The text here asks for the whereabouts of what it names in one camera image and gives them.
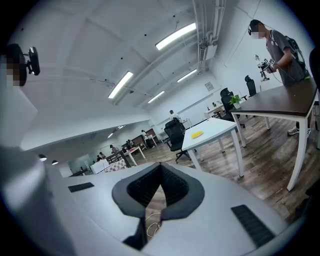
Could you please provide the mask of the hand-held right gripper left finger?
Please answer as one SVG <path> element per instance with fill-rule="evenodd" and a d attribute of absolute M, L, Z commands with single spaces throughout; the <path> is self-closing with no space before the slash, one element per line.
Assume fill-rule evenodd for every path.
<path fill-rule="evenodd" d="M 118 181 L 112 188 L 112 198 L 121 212 L 138 219 L 136 231 L 123 243 L 141 250 L 147 244 L 145 212 L 161 183 L 161 164 L 154 163 Z"/>

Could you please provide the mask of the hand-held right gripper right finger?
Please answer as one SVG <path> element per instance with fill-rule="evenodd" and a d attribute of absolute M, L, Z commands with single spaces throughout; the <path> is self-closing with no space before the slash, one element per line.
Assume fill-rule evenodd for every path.
<path fill-rule="evenodd" d="M 202 183 L 167 163 L 161 163 L 160 168 L 160 186 L 166 200 L 166 208 L 161 211 L 160 220 L 187 218 L 204 200 Z"/>

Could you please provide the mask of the checkered tablecloth table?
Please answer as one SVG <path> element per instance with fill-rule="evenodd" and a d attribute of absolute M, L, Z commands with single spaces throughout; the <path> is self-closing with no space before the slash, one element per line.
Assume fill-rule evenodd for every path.
<path fill-rule="evenodd" d="M 126 168 L 127 168 L 127 164 L 125 160 L 121 159 L 119 161 L 110 163 L 109 166 L 105 168 L 103 172 L 104 173 L 115 172 L 115 171 L 119 171 L 121 169 L 126 169 Z"/>

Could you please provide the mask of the white box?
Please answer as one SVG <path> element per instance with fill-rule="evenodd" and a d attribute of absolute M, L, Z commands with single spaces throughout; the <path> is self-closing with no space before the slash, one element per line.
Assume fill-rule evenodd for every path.
<path fill-rule="evenodd" d="M 109 167 L 110 167 L 110 164 L 108 163 L 108 161 L 106 159 L 102 159 L 94 163 L 93 165 L 91 165 L 90 169 L 94 174 L 99 174 L 107 171 Z"/>

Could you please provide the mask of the black metal rack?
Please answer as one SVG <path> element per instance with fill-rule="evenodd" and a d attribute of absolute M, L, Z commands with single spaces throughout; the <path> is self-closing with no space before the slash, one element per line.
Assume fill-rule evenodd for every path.
<path fill-rule="evenodd" d="M 109 164 L 116 163 L 116 162 L 118 162 L 120 160 L 124 160 L 125 166 L 127 168 L 131 167 L 129 161 L 127 160 L 127 158 L 125 157 L 124 153 L 121 150 L 116 152 L 116 153 L 113 153 L 110 156 L 107 156 L 105 159 L 108 161 Z"/>

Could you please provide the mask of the white table with reddish top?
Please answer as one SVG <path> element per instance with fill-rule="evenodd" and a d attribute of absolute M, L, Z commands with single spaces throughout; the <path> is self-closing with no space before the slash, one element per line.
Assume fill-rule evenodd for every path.
<path fill-rule="evenodd" d="M 135 159 L 134 159 L 134 157 L 133 157 L 133 153 L 134 153 L 135 151 L 139 151 L 140 154 L 141 154 L 141 156 L 142 156 L 144 159 L 146 158 L 145 155 L 144 155 L 144 153 L 143 153 L 143 151 L 142 151 L 142 149 L 141 149 L 139 146 L 134 147 L 134 148 L 131 148 L 129 151 L 127 151 L 127 152 L 124 153 L 124 156 L 129 156 L 129 158 L 131 159 L 131 161 L 133 162 L 133 164 L 134 164 L 135 166 L 137 166 L 137 163 L 136 163 L 136 161 L 135 161 Z"/>

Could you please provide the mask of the black office chair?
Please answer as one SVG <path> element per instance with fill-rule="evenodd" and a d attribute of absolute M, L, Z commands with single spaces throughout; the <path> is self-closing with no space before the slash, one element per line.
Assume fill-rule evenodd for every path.
<path fill-rule="evenodd" d="M 229 101 L 231 99 L 231 96 L 234 96 L 233 92 L 230 92 L 227 88 L 224 88 L 220 92 L 221 96 L 221 102 L 224 106 L 225 115 L 220 117 L 222 120 L 235 122 L 235 119 L 233 118 L 231 114 L 231 110 L 234 109 L 233 105 L 229 105 Z"/>
<path fill-rule="evenodd" d="M 255 82 L 252 78 L 249 77 L 249 75 L 247 75 L 245 78 L 244 78 L 245 82 L 246 82 L 246 85 L 247 85 L 247 88 L 248 88 L 248 92 L 249 92 L 249 97 L 252 97 L 254 96 L 257 91 L 256 91 L 256 85 L 255 85 Z"/>
<path fill-rule="evenodd" d="M 182 124 L 177 120 L 171 120 L 165 124 L 164 132 L 168 136 L 166 144 L 169 146 L 171 152 L 176 153 L 175 162 L 178 163 L 178 160 L 182 155 L 185 155 L 189 160 L 191 160 L 190 155 L 187 150 L 182 150 L 185 134 L 182 128 Z"/>

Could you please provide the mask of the green plant in white pot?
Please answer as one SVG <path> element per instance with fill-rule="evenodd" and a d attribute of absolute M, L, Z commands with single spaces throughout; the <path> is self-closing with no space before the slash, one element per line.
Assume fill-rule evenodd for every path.
<path fill-rule="evenodd" d="M 241 98 L 237 94 L 237 95 L 232 95 L 231 99 L 228 103 L 229 103 L 229 105 L 233 105 L 234 108 L 239 109 L 241 107 L 240 101 L 241 101 Z"/>

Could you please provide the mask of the ceiling tube light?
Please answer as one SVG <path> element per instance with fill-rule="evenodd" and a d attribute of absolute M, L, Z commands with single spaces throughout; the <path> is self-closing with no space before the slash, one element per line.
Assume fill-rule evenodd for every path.
<path fill-rule="evenodd" d="M 189 73 L 187 73 L 187 74 L 185 74 L 184 76 L 182 76 L 181 78 L 179 78 L 179 79 L 177 80 L 177 82 L 180 83 L 181 81 L 183 81 L 184 79 L 190 77 L 191 75 L 193 75 L 193 74 L 196 73 L 196 72 L 197 72 L 197 69 L 194 69 L 194 70 L 190 71 Z"/>
<path fill-rule="evenodd" d="M 150 99 L 147 103 L 150 104 L 153 101 L 155 101 L 156 99 L 158 99 L 160 96 L 162 96 L 165 93 L 165 91 L 161 91 L 160 93 L 158 93 L 156 96 L 154 96 L 152 99 Z"/>
<path fill-rule="evenodd" d="M 109 94 L 108 98 L 113 99 L 117 95 L 117 93 L 122 89 L 122 87 L 128 82 L 128 80 L 131 79 L 132 76 L 133 76 L 133 73 L 130 71 L 127 71 L 126 74 L 117 83 L 117 85 L 112 90 L 112 92 Z"/>
<path fill-rule="evenodd" d="M 179 39 L 180 37 L 194 31 L 197 28 L 196 23 L 191 23 L 187 26 L 182 27 L 181 29 L 173 32 L 172 34 L 168 35 L 161 41 L 159 41 L 155 47 L 160 51 L 161 49 L 165 48 L 167 45 L 171 44 L 173 41 Z"/>

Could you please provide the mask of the dark wooden table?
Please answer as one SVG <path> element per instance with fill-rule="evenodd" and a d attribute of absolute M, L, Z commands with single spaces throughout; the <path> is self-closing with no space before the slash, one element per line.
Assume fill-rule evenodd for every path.
<path fill-rule="evenodd" d="M 269 118 L 299 123 L 298 150 L 294 169 L 287 185 L 288 191 L 294 188 L 302 169 L 307 146 L 308 117 L 317 93 L 318 88 L 314 78 L 309 78 L 289 87 L 279 86 L 259 92 L 241 103 L 240 108 L 230 111 L 236 122 L 242 147 L 246 147 L 246 140 L 237 115 L 264 117 L 267 129 L 270 129 Z"/>

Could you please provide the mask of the white ceiling pipes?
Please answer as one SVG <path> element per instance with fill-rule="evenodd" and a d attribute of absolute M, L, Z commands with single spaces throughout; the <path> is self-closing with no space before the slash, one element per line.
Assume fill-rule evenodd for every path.
<path fill-rule="evenodd" d="M 197 35 L 197 73 L 215 56 L 227 0 L 192 0 Z"/>

